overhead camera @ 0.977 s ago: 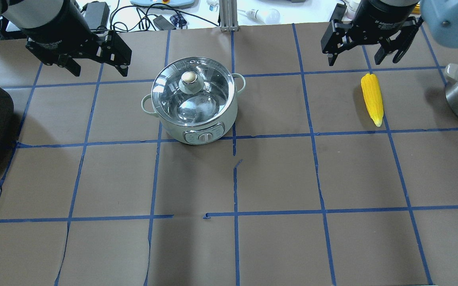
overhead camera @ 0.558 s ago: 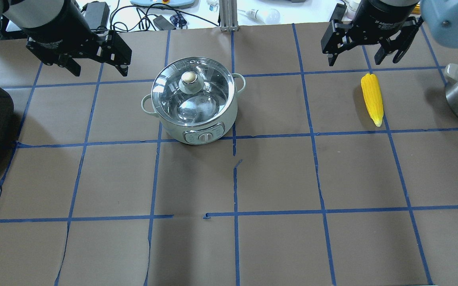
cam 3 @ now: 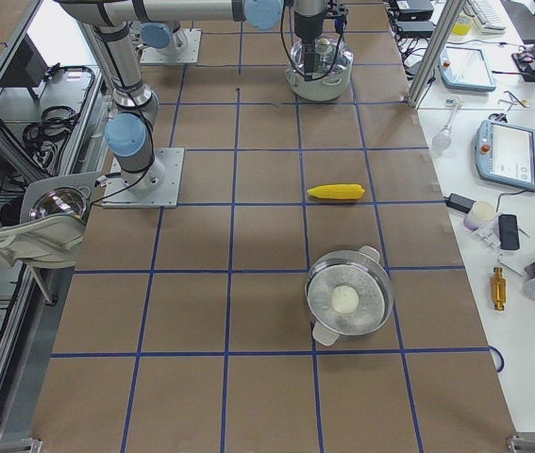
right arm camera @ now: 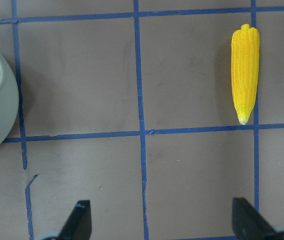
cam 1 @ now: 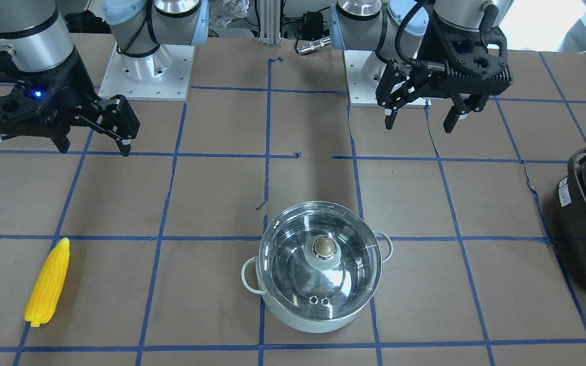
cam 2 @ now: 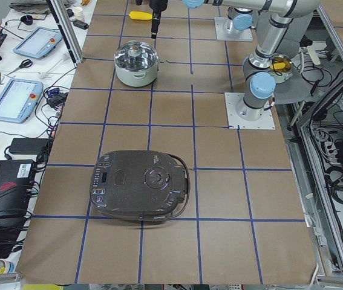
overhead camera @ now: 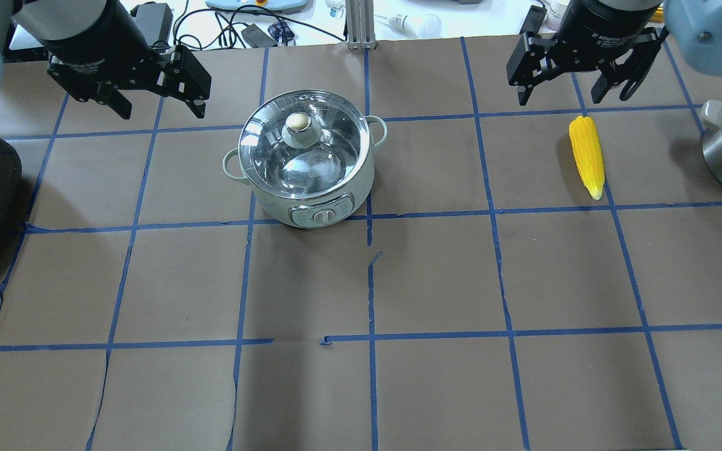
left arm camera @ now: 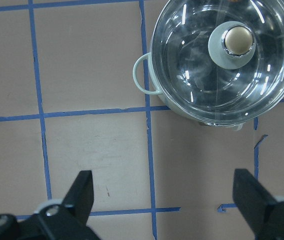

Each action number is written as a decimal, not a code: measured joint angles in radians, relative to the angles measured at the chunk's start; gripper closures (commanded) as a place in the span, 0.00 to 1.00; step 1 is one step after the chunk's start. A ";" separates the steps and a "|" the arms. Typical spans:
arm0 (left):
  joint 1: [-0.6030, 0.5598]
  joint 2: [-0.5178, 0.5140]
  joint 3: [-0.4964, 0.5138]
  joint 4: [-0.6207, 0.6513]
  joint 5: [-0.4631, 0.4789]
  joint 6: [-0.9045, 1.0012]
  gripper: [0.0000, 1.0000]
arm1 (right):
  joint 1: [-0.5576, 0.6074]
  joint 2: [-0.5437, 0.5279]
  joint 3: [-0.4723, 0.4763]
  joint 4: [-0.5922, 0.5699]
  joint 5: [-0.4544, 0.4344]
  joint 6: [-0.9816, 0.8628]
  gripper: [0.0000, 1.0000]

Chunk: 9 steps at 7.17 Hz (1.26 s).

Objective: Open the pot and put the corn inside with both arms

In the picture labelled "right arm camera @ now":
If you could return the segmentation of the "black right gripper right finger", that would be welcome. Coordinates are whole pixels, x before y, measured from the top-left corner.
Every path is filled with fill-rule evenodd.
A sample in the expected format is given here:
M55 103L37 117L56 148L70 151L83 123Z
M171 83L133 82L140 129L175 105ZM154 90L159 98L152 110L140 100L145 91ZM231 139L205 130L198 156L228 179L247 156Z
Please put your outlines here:
M276 230L243 197L232 199L232 230L238 240L278 240Z

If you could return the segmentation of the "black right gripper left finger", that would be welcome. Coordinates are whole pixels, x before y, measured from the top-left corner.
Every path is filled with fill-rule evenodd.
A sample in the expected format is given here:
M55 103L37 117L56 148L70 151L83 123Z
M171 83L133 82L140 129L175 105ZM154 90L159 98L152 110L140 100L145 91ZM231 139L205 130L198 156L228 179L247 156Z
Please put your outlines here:
M91 204L79 200L58 235L59 240L89 240L92 234Z

